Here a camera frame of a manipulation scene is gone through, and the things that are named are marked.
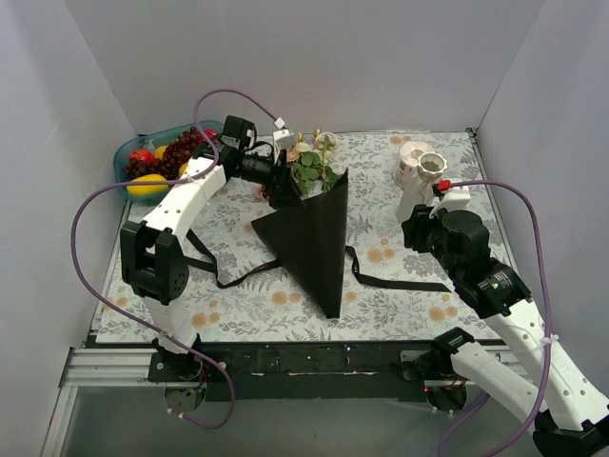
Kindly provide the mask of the pink flower bouquet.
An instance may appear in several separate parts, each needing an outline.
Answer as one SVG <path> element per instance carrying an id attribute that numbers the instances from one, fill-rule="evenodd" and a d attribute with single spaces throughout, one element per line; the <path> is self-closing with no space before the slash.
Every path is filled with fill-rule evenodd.
<path id="1" fill-rule="evenodd" d="M 317 183 L 322 191 L 329 191 L 338 181 L 339 174 L 330 166 L 336 146 L 337 136 L 332 132 L 315 129 L 310 140 L 302 133 L 296 135 L 287 163 L 303 198 L 308 197 Z"/>

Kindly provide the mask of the black paper cone wrapper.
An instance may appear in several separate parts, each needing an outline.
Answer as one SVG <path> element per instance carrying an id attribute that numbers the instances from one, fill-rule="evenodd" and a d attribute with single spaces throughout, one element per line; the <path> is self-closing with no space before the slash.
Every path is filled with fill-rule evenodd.
<path id="1" fill-rule="evenodd" d="M 332 189 L 252 222 L 265 247 L 328 319 L 341 313 L 347 208 L 344 172 Z"/>

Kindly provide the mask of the black ribbon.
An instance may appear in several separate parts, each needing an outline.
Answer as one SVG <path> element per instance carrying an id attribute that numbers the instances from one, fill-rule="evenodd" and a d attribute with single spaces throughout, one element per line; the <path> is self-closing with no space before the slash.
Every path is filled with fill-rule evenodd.
<path id="1" fill-rule="evenodd" d="M 199 237 L 190 229 L 187 232 L 186 239 L 190 244 L 201 254 L 203 254 L 208 262 L 202 259 L 196 259 L 192 257 L 186 257 L 185 260 L 190 267 L 210 272 L 215 277 L 216 286 L 220 289 L 232 288 L 241 285 L 249 276 L 258 274 L 264 271 L 272 270 L 282 266 L 282 263 L 275 259 L 267 263 L 263 263 L 256 268 L 247 271 L 243 276 L 230 281 L 228 283 L 222 283 L 220 281 L 220 272 L 218 270 L 218 262 L 212 252 L 206 247 L 206 245 L 199 239 Z M 372 287 L 372 288 L 385 288 L 385 289 L 396 289 L 396 290 L 410 290 L 410 291 L 425 291 L 425 292 L 449 292 L 449 288 L 438 282 L 416 282 L 416 281 L 399 281 L 399 280 L 385 280 L 378 277 L 362 274 L 360 269 L 360 262 L 357 256 L 356 250 L 351 246 L 345 247 L 345 253 L 351 258 L 351 271 L 355 279 L 361 285 Z"/>

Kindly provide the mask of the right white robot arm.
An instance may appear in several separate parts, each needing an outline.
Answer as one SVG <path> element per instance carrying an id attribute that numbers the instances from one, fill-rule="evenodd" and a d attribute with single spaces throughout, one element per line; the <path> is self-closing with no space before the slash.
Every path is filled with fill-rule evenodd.
<path id="1" fill-rule="evenodd" d="M 519 275 L 495 258 L 489 232 L 468 210 L 414 207 L 402 224 L 404 244 L 430 253 L 460 299 L 492 328 L 527 373 L 522 378 L 462 328 L 437 336 L 417 363 L 442 378 L 457 374 L 494 397 L 520 421 L 543 401 L 529 427 L 544 456 L 593 456 L 608 446 L 608 399 L 577 368 L 545 324 Z"/>

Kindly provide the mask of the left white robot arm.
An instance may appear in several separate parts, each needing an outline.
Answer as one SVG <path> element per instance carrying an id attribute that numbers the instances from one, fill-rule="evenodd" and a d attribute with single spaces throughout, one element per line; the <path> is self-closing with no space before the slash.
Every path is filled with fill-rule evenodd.
<path id="1" fill-rule="evenodd" d="M 194 150 L 183 182 L 174 186 L 141 222 L 126 222 L 120 232 L 122 275 L 142 297 L 151 314 L 158 345 L 173 353 L 169 368 L 184 381 L 195 379 L 203 367 L 192 348 L 197 332 L 181 297 L 189 267 L 183 246 L 195 219 L 210 198 L 230 179 L 262 186 L 275 209 L 297 206 L 302 193 L 291 175 L 287 155 L 296 136 L 277 119 L 270 152 L 256 152 L 257 130 L 243 118 L 229 116 L 223 130 Z"/>

